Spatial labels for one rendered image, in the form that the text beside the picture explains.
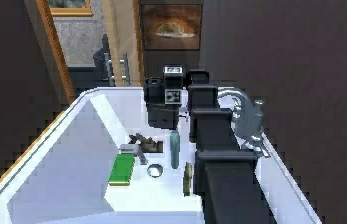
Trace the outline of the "teal slim bottle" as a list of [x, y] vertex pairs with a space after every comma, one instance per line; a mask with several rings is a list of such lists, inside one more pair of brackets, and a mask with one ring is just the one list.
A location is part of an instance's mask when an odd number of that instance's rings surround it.
[[180, 135], [177, 130], [174, 130], [171, 132], [170, 151], [171, 151], [171, 166], [173, 169], [177, 169], [179, 167], [179, 153], [180, 153]]

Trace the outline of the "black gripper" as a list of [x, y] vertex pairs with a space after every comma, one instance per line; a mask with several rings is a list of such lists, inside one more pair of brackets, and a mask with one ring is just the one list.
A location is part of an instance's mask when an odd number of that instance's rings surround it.
[[148, 125], [153, 128], [176, 130], [180, 104], [165, 103], [165, 86], [160, 77], [144, 80], [144, 101]]

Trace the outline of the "pale wooden door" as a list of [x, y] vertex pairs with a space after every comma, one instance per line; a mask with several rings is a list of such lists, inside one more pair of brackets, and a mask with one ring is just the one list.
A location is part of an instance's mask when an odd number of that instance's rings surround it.
[[125, 86], [122, 81], [124, 67], [120, 60], [127, 54], [130, 83], [139, 87], [142, 84], [138, 54], [134, 3], [138, 0], [101, 0], [103, 21], [105, 23], [111, 53], [113, 73], [117, 86]]

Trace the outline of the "dark brown lumpy object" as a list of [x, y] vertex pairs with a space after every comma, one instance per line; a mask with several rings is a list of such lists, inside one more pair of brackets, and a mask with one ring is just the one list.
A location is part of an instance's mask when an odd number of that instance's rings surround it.
[[163, 142], [154, 141], [151, 137], [146, 138], [140, 133], [130, 135], [130, 144], [138, 144], [144, 153], [162, 153]]

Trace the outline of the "chrome faucet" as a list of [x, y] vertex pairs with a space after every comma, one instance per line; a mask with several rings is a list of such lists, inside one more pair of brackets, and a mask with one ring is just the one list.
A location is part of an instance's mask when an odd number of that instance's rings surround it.
[[218, 89], [218, 99], [230, 97], [234, 101], [232, 110], [232, 123], [235, 135], [243, 139], [243, 150], [254, 151], [259, 157], [270, 157], [270, 153], [264, 145], [262, 134], [263, 112], [261, 107], [264, 101], [259, 99], [252, 101], [246, 92], [236, 87], [222, 87]]

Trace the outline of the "white sink basin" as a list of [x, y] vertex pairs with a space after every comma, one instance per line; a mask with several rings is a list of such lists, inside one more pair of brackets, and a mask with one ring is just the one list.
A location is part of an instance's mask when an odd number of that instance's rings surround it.
[[161, 175], [136, 163], [129, 186], [109, 185], [118, 149], [135, 133], [170, 137], [149, 127], [142, 88], [83, 92], [2, 177], [0, 224], [205, 224], [168, 150], [147, 157]]

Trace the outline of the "dark framed brown picture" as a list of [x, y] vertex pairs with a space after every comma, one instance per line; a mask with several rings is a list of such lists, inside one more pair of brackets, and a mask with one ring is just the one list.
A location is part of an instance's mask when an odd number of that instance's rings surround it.
[[142, 4], [145, 50], [198, 50], [202, 27], [201, 4]]

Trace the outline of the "wooden framed picture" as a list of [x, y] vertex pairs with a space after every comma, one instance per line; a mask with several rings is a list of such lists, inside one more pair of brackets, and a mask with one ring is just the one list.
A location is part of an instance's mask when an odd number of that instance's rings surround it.
[[48, 0], [51, 14], [55, 17], [91, 17], [90, 0]]

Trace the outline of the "olive round disc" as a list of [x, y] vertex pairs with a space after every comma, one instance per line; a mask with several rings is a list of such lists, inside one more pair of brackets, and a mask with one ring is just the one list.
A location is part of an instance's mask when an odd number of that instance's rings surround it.
[[184, 196], [191, 195], [192, 177], [193, 177], [192, 164], [187, 162], [185, 164], [184, 175], [183, 175], [183, 195]]

